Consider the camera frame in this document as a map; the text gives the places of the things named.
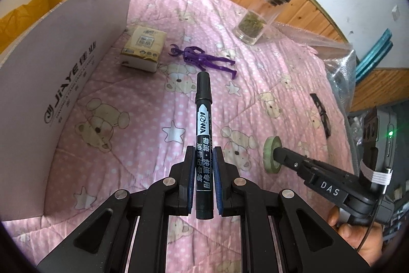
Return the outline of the person's right hand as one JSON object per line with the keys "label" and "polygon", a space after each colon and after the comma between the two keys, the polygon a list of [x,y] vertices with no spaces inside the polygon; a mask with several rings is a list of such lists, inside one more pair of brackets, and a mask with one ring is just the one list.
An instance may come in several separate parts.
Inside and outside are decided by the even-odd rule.
{"label": "person's right hand", "polygon": [[[327,222],[328,224],[353,248],[357,249],[362,242],[365,234],[367,233],[367,227],[351,224],[338,224],[340,217],[339,208],[334,206],[328,212]],[[366,241],[358,251],[364,260],[369,265],[373,265],[382,255],[383,246],[383,226],[377,222],[374,222]]]}

